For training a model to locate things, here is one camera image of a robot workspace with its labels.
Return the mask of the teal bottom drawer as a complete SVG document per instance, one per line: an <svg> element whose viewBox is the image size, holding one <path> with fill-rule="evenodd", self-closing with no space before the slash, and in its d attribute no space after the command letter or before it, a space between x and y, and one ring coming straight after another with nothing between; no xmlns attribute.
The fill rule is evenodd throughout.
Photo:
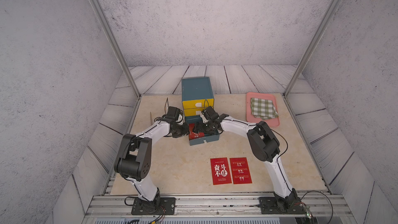
<svg viewBox="0 0 398 224"><path fill-rule="evenodd" d="M188 125L190 123L196 124L197 122L203 122L203 120L200 116L185 117L185 120ZM203 138L200 138L200 139L189 140L189 143L190 143L190 146L193 146L193 145L199 145L199 144L218 141L219 138L220 138L220 135L205 135Z"/></svg>

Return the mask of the red postcard must text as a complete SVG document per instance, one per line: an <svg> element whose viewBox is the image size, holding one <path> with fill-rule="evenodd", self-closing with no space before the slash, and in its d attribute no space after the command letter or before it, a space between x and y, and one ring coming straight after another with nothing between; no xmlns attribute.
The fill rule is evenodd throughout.
<svg viewBox="0 0 398 224"><path fill-rule="evenodd" d="M189 124L189 140L200 139L205 136L205 134L203 132L199 132L199 133L194 132L194 129L195 129L195 124L190 123Z"/></svg>

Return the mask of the yellow bottom drawer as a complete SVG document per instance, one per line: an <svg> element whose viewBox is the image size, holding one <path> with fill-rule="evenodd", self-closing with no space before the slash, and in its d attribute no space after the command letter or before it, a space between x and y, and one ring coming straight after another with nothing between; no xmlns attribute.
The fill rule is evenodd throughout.
<svg viewBox="0 0 398 224"><path fill-rule="evenodd" d="M207 107L200 107L200 108L190 108L190 109L184 109L184 115L185 116L199 116L202 111L206 110Z"/></svg>

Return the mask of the yellow drawer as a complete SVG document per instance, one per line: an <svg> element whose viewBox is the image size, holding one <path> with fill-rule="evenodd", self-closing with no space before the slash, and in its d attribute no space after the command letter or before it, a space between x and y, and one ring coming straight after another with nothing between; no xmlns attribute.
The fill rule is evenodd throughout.
<svg viewBox="0 0 398 224"><path fill-rule="evenodd" d="M187 101L183 101L182 105L185 110L197 109L197 108L205 109L209 106L214 107L214 101L215 101L214 98L187 100Z"/></svg>
<svg viewBox="0 0 398 224"><path fill-rule="evenodd" d="M184 109L184 115L185 116L199 116L202 111L206 110L207 107L200 107L200 108L190 108L190 109Z"/></svg>

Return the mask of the yellow top drawer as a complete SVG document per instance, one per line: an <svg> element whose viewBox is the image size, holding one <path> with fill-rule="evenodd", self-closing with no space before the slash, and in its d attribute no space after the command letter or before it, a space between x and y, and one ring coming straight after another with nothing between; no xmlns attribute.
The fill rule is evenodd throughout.
<svg viewBox="0 0 398 224"><path fill-rule="evenodd" d="M197 109L197 108L205 109L209 106L214 107L214 101L215 101L214 98L187 100L187 101L183 101L182 105L185 110Z"/></svg>

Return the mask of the teal drawer cabinet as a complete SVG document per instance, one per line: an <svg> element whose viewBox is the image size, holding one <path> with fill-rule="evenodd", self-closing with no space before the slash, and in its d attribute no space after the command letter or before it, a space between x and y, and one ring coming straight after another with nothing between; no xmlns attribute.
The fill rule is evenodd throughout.
<svg viewBox="0 0 398 224"><path fill-rule="evenodd" d="M185 78L181 81L182 102L214 98L209 77Z"/></svg>

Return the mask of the red postcard chinese text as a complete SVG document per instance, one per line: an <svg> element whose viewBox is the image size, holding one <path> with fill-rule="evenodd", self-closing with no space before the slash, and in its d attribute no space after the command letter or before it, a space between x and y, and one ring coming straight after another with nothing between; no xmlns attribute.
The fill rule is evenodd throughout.
<svg viewBox="0 0 398 224"><path fill-rule="evenodd" d="M211 158L210 164L213 185L232 183L230 167L227 158Z"/></svg>

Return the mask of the red postcard english text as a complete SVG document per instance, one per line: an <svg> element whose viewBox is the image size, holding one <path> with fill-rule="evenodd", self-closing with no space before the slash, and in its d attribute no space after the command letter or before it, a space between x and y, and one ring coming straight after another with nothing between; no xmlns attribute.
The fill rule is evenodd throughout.
<svg viewBox="0 0 398 224"><path fill-rule="evenodd" d="M233 184L251 184L252 179L246 157L230 158Z"/></svg>

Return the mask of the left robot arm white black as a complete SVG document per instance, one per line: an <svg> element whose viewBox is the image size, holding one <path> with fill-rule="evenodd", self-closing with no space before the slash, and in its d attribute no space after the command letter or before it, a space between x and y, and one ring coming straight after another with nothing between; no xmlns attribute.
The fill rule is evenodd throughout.
<svg viewBox="0 0 398 224"><path fill-rule="evenodd" d="M161 209L160 190L154 185L149 170L151 167L152 145L161 138L179 138L189 134L189 127L183 120L183 111L169 107L167 113L155 119L152 126L135 135L123 136L114 163L114 171L132 183L138 203L155 211Z"/></svg>

